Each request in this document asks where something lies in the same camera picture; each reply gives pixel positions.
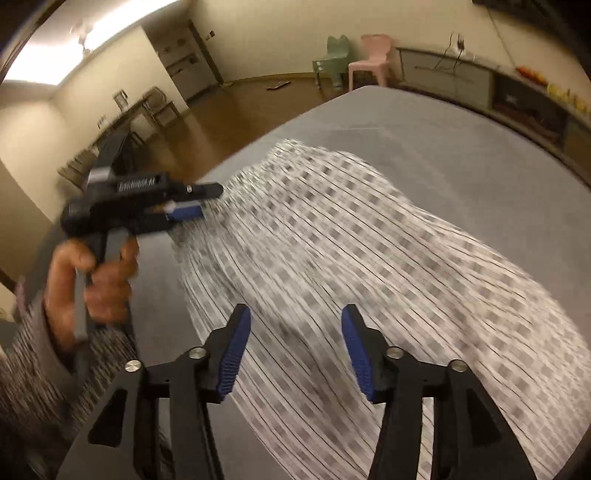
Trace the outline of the patterned left sleeve forearm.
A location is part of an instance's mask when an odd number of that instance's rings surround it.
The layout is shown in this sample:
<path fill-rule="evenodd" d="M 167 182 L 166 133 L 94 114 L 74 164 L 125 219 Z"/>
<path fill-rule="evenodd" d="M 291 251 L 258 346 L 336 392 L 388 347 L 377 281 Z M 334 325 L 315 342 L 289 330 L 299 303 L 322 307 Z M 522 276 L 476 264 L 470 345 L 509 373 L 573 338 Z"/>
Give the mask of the patterned left sleeve forearm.
<path fill-rule="evenodd" d="M 135 356 L 130 338 L 106 327 L 90 337 L 90 369 L 79 383 L 60 358 L 43 295 L 30 304 L 1 358 L 1 477 L 53 479 L 71 442 L 115 375 Z"/>

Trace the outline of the person left hand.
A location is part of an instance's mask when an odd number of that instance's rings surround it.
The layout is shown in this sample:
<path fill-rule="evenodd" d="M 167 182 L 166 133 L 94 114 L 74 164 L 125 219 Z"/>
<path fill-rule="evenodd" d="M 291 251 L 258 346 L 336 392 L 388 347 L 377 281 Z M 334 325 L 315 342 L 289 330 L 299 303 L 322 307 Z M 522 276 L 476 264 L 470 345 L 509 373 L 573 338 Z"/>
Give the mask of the person left hand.
<path fill-rule="evenodd" d="M 139 246 L 126 239 L 117 261 L 96 263 L 95 256 L 80 240 L 70 239 L 55 250 L 44 292 L 44 309 L 57 350 L 76 350 L 74 337 L 75 279 L 78 272 L 91 277 L 83 300 L 91 320 L 101 325 L 117 325 L 129 318 L 130 280 L 137 272 Z"/>

